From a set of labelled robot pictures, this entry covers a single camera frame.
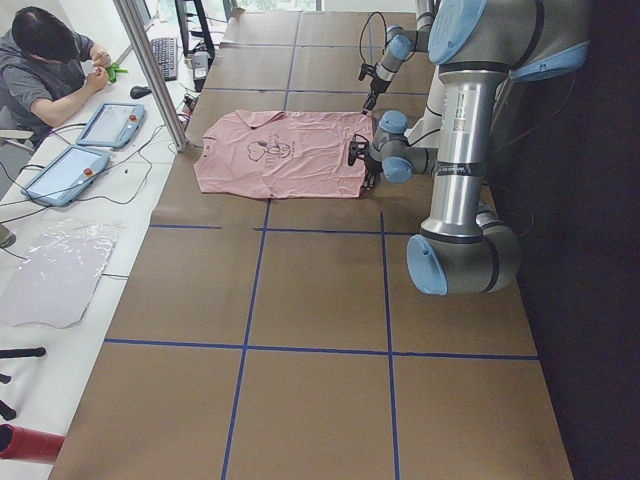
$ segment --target black cable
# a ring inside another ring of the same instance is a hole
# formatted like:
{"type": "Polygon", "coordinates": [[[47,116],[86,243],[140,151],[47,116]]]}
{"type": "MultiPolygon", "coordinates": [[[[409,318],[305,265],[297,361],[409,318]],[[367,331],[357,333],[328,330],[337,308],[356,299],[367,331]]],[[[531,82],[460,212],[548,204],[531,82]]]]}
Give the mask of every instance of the black cable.
{"type": "Polygon", "coordinates": [[[58,128],[52,128],[51,130],[49,130],[49,133],[47,133],[46,137],[48,137],[50,135],[57,135],[58,137],[60,137],[60,135],[58,135],[58,132],[61,132],[63,130],[67,130],[67,129],[70,129],[70,128],[84,127],[86,125],[87,125],[86,122],[85,123],[70,123],[69,125],[63,125],[63,126],[58,127],[58,128]]]}
{"type": "MultiPolygon", "coordinates": [[[[106,172],[106,171],[108,171],[108,170],[111,170],[112,168],[115,168],[115,167],[117,167],[118,165],[123,164],[124,162],[126,162],[127,160],[129,160],[132,156],[134,156],[135,154],[139,154],[139,155],[140,155],[140,156],[145,160],[145,162],[147,162],[147,163],[149,164],[149,169],[147,170],[147,172],[146,172],[146,174],[145,174],[144,178],[142,179],[142,182],[141,182],[140,186],[138,187],[138,189],[136,190],[136,193],[133,195],[133,197],[132,197],[132,198],[130,198],[129,200],[127,200],[127,201],[126,201],[126,202],[124,202],[124,203],[123,203],[123,202],[118,202],[118,201],[116,201],[116,200],[112,200],[112,199],[110,199],[110,198],[108,198],[108,197],[104,197],[104,196],[91,197],[91,198],[88,198],[88,199],[76,199],[75,201],[87,201],[87,200],[93,200],[93,199],[96,199],[96,198],[104,198],[105,200],[111,201],[111,202],[113,202],[113,203],[117,203],[117,204],[119,204],[119,205],[126,205],[127,203],[132,202],[132,201],[133,201],[133,199],[137,196],[137,194],[138,194],[138,193],[140,192],[140,190],[142,189],[142,186],[143,186],[143,185],[144,185],[144,183],[146,182],[146,180],[147,180],[147,178],[148,178],[148,176],[149,176],[149,173],[151,172],[151,170],[152,170],[152,168],[153,168],[153,164],[152,164],[152,163],[151,163],[151,162],[150,162],[146,157],[144,157],[144,155],[142,155],[140,152],[142,151],[142,149],[143,149],[143,148],[145,148],[147,145],[149,145],[149,144],[151,143],[151,141],[152,141],[152,140],[153,140],[153,139],[158,135],[158,133],[160,132],[160,130],[161,130],[163,127],[164,127],[164,125],[158,125],[158,126],[155,128],[155,130],[153,131],[153,133],[152,133],[151,137],[149,138],[149,140],[147,140],[147,141],[146,141],[146,142],[145,142],[145,143],[144,143],[140,148],[138,148],[138,149],[137,149],[137,150],[135,150],[134,152],[130,153],[130,154],[129,154],[129,155],[128,155],[124,160],[121,160],[121,161],[120,161],[120,162],[118,162],[118,163],[114,163],[113,165],[111,165],[111,166],[109,166],[109,167],[105,168],[105,169],[104,169],[104,170],[102,170],[101,172],[98,172],[98,173],[96,173],[94,176],[92,176],[92,177],[90,177],[90,178],[88,178],[88,179],[86,179],[86,180],[85,180],[85,182],[91,182],[91,181],[95,180],[98,176],[103,175],[103,174],[104,174],[104,172],[106,172]]],[[[2,162],[1,162],[1,161],[0,161],[0,167],[5,171],[5,174],[7,175],[7,178],[9,178],[9,180],[11,180],[15,185],[17,185],[17,186],[18,186],[18,187],[20,187],[23,191],[25,191],[25,192],[26,192],[25,188],[24,188],[22,185],[20,185],[18,182],[16,182],[14,179],[12,179],[12,178],[9,176],[9,173],[7,172],[7,170],[5,169],[5,167],[4,167],[4,165],[2,164],[2,162]]],[[[37,197],[31,196],[31,195],[29,195],[29,194],[27,193],[28,198],[26,198],[26,199],[24,199],[24,200],[18,200],[18,201],[15,201],[15,202],[2,203],[2,204],[0,204],[0,207],[5,207],[5,206],[9,206],[9,205],[16,205],[16,204],[19,204],[19,203],[25,203],[25,202],[29,202],[29,201],[34,202],[34,203],[37,203],[37,204],[39,204],[39,205],[42,205],[41,203],[38,203],[38,202],[37,202],[37,200],[39,200],[40,198],[47,197],[47,196],[52,195],[52,194],[55,194],[55,193],[66,192],[67,190],[71,190],[72,188],[76,188],[78,185],[82,185],[82,183],[75,184],[75,185],[72,185],[72,186],[70,186],[70,187],[63,188],[62,190],[57,190],[57,191],[55,191],[55,192],[48,192],[48,193],[46,193],[46,194],[39,195],[39,196],[37,196],[37,197]]]]}
{"type": "Polygon", "coordinates": [[[431,112],[433,115],[435,115],[436,117],[442,117],[441,113],[438,112],[434,112],[433,110],[431,110],[431,107],[429,106],[429,104],[427,103],[427,110],[429,110],[429,112],[431,112]]]}
{"type": "Polygon", "coordinates": [[[192,88],[187,87],[186,85],[178,82],[178,85],[180,85],[182,88],[184,88],[185,92],[191,92],[191,93],[198,93],[197,91],[195,91],[192,88]]]}
{"type": "Polygon", "coordinates": [[[103,277],[117,278],[117,279],[122,279],[122,280],[127,280],[129,278],[129,275],[118,275],[118,274],[115,274],[115,273],[103,273],[102,276],[103,277]]]}
{"type": "Polygon", "coordinates": [[[367,21],[364,23],[364,27],[362,27],[362,31],[360,32],[360,41],[358,42],[358,52],[360,53],[360,58],[362,59],[362,63],[367,63],[367,61],[364,59],[364,55],[362,54],[362,39],[364,38],[364,32],[369,26],[369,23],[371,22],[371,19],[373,18],[374,15],[380,16],[380,18],[382,19],[382,25],[384,26],[384,48],[382,49],[383,54],[384,54],[384,49],[387,47],[387,21],[385,20],[384,15],[382,15],[382,13],[377,11],[372,12],[369,14],[369,18],[367,18],[367,21]]]}
{"type": "Polygon", "coordinates": [[[27,218],[27,217],[30,217],[31,215],[35,215],[36,213],[40,213],[40,212],[42,212],[43,210],[46,210],[49,207],[51,207],[51,205],[46,205],[46,206],[42,207],[41,209],[36,210],[35,212],[25,213],[24,215],[20,215],[19,217],[10,218],[9,220],[2,220],[0,223],[9,223],[9,222],[15,222],[16,220],[22,220],[23,218],[27,218]]]}
{"type": "Polygon", "coordinates": [[[433,135],[434,133],[439,132],[439,131],[440,131],[440,129],[439,129],[439,128],[436,128],[435,130],[431,130],[430,132],[427,132],[427,133],[425,133],[424,135],[422,135],[422,136],[421,136],[419,139],[417,139],[415,142],[410,143],[410,144],[409,144],[409,146],[410,146],[410,147],[413,147],[416,143],[418,143],[418,142],[419,142],[420,140],[422,140],[423,138],[428,137],[429,135],[433,135]]]}
{"type": "Polygon", "coordinates": [[[540,123],[534,125],[533,127],[531,127],[530,129],[524,131],[523,133],[521,133],[520,135],[516,136],[515,138],[509,140],[507,143],[505,143],[504,145],[502,145],[500,148],[498,148],[497,150],[494,150],[493,152],[491,152],[490,154],[487,155],[487,157],[492,157],[493,155],[500,153],[502,150],[504,150],[507,147],[510,147],[511,145],[513,145],[514,143],[519,142],[520,140],[522,140],[523,138],[525,138],[527,135],[529,135],[531,132],[533,132],[534,130],[537,130],[538,128],[540,128],[541,126],[547,124],[548,122],[550,122],[551,120],[553,120],[555,117],[557,117],[560,112],[562,112],[562,110],[564,110],[564,107],[567,106],[567,104],[569,103],[569,99],[571,98],[571,94],[573,93],[573,87],[576,84],[576,77],[577,74],[574,73],[572,75],[572,79],[571,79],[571,85],[569,85],[569,91],[567,92],[567,95],[565,96],[564,100],[562,101],[562,103],[560,104],[560,106],[558,107],[558,109],[553,112],[548,118],[542,120],[540,123]]]}
{"type": "Polygon", "coordinates": [[[153,131],[153,133],[151,134],[151,137],[149,138],[149,140],[147,140],[140,148],[138,148],[135,152],[132,152],[127,158],[125,158],[121,162],[115,163],[114,165],[112,165],[112,166],[110,166],[108,168],[105,168],[102,172],[100,172],[100,173],[103,173],[103,172],[105,172],[107,170],[110,170],[110,169],[112,169],[114,167],[117,167],[118,165],[122,165],[124,162],[129,160],[135,154],[140,155],[140,157],[142,157],[142,159],[149,165],[149,167],[147,168],[147,171],[145,172],[144,177],[140,181],[140,185],[138,185],[138,188],[136,189],[134,194],[131,196],[131,198],[129,198],[128,200],[125,200],[125,201],[119,201],[119,200],[114,200],[112,198],[106,197],[104,195],[96,195],[95,197],[89,197],[89,198],[77,198],[75,201],[76,202],[88,202],[89,200],[102,199],[102,200],[107,200],[108,202],[111,202],[111,203],[115,203],[116,205],[127,205],[127,204],[131,203],[133,200],[135,200],[136,197],[138,196],[138,194],[140,193],[140,191],[142,190],[142,188],[144,187],[144,185],[147,183],[147,179],[149,178],[149,174],[151,173],[151,170],[153,169],[153,163],[151,163],[151,161],[149,161],[149,159],[142,154],[142,150],[145,147],[147,147],[153,141],[153,139],[158,135],[158,133],[160,133],[160,130],[163,127],[164,127],[164,125],[158,125],[155,128],[155,130],[153,131]]]}
{"type": "MultiPolygon", "coordinates": [[[[487,184],[487,185],[488,185],[488,187],[490,189],[502,190],[503,192],[510,193],[514,197],[524,199],[523,195],[520,195],[516,191],[511,190],[511,189],[509,189],[507,187],[503,187],[501,185],[491,185],[491,184],[487,184]]],[[[523,237],[527,236],[529,233],[531,233],[531,231],[533,230],[533,227],[535,226],[535,214],[533,212],[533,208],[531,208],[531,204],[529,202],[527,202],[526,199],[524,199],[523,206],[527,210],[527,213],[529,214],[529,225],[527,225],[527,228],[525,228],[520,233],[514,232],[514,235],[516,236],[516,238],[523,238],[523,237]]]]}
{"type": "Polygon", "coordinates": [[[24,172],[25,170],[33,170],[33,169],[38,169],[38,170],[44,170],[45,166],[44,165],[37,165],[35,163],[29,163],[27,165],[24,165],[20,168],[19,173],[24,172]]]}
{"type": "Polygon", "coordinates": [[[21,257],[20,255],[10,252],[9,250],[7,250],[6,248],[0,248],[0,250],[2,250],[4,253],[8,253],[9,255],[11,255],[12,257],[16,257],[19,258],[20,260],[26,260],[27,257],[21,257]]]}
{"type": "MultiPolygon", "coordinates": [[[[187,17],[197,17],[197,16],[198,16],[197,13],[187,13],[187,17]]],[[[207,17],[207,16],[205,16],[204,18],[206,18],[207,20],[213,20],[214,22],[229,23],[227,20],[220,20],[218,18],[207,17]]]]}
{"type": "Polygon", "coordinates": [[[67,140],[66,138],[64,138],[62,135],[60,135],[58,132],[51,130],[51,132],[58,137],[60,140],[62,140],[63,142],[65,142],[67,145],[71,145],[71,142],[69,140],[67,140]]]}

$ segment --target computer mouse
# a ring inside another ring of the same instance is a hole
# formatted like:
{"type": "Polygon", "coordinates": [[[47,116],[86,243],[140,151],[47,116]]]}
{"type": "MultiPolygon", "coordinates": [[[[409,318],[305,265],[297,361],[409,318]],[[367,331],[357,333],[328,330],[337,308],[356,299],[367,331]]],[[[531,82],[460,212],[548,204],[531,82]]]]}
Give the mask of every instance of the computer mouse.
{"type": "Polygon", "coordinates": [[[149,95],[151,93],[151,89],[149,87],[143,87],[141,85],[135,85],[131,88],[129,95],[131,98],[142,98],[145,95],[149,95]]]}

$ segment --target tablet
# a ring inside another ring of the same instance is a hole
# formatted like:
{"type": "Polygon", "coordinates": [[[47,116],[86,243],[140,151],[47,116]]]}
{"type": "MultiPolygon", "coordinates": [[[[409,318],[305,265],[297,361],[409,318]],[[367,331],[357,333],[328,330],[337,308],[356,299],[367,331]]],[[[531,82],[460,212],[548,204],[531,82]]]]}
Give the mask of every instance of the tablet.
{"type": "Polygon", "coordinates": [[[75,145],[67,147],[22,189],[36,203],[61,207],[74,200],[109,163],[109,155],[75,145]]]}
{"type": "Polygon", "coordinates": [[[103,103],[80,132],[83,146],[121,148],[131,140],[144,118],[140,103],[103,103]]]}

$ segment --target pink t-shirt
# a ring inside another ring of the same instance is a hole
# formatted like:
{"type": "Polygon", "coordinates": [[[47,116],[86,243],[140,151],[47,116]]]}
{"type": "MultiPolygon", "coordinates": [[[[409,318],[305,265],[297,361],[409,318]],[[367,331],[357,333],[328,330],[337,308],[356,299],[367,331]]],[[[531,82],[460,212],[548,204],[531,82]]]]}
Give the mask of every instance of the pink t-shirt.
{"type": "Polygon", "coordinates": [[[236,110],[203,136],[195,164],[200,190],[250,198],[357,197],[365,166],[347,165],[356,133],[371,140],[370,117],[236,110]]]}

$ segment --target plastic sheet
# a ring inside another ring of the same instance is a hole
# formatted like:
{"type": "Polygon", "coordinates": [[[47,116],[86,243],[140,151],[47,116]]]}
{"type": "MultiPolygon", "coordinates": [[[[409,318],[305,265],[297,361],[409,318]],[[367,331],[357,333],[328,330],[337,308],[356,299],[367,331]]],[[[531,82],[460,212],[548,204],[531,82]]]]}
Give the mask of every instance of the plastic sheet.
{"type": "Polygon", "coordinates": [[[0,325],[81,320],[117,240],[118,227],[67,219],[43,231],[0,298],[0,325]]]}

